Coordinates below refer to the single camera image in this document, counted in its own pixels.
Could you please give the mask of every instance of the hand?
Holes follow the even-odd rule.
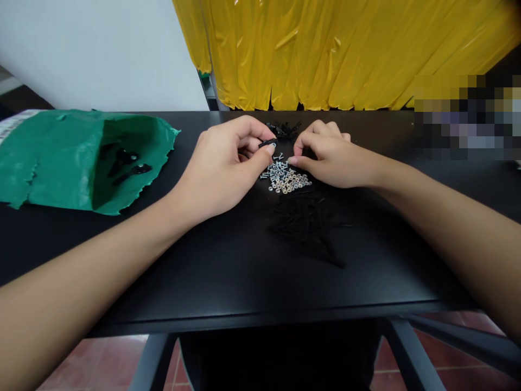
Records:
[[[262,141],[272,138],[275,135],[268,127],[250,116],[209,128],[199,136],[185,172],[168,197],[192,214],[194,224],[230,210],[272,163],[275,148],[259,149]]]
[[[310,147],[318,160],[302,156]],[[315,178],[331,186],[377,187],[386,167],[400,164],[351,142],[349,133],[341,133],[334,122],[313,122],[300,133],[288,159],[291,165],[309,171]]]

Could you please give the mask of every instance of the forearm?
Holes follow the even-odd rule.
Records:
[[[393,163],[383,173],[374,189],[520,341],[521,225],[407,165]]]
[[[0,390],[35,389],[192,225],[165,198],[0,288]]]

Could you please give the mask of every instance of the white label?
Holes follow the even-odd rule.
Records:
[[[45,110],[26,110],[12,117],[6,118],[0,122],[0,145],[3,141],[15,130],[18,125],[24,122],[27,118],[33,117],[39,112]]]

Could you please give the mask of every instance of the green plastic bag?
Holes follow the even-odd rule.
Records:
[[[33,112],[5,120],[12,123],[8,128],[0,123],[0,201],[16,209],[31,203],[118,215],[158,176],[180,132],[161,118],[142,115]],[[108,144],[114,147],[100,159]],[[114,186],[114,179],[134,166],[107,176],[120,147],[137,152],[136,164],[152,170]]]

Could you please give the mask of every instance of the fingernail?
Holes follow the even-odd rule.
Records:
[[[273,145],[269,144],[268,147],[266,148],[266,150],[268,151],[270,156],[273,156],[273,153],[275,152],[275,147]]]

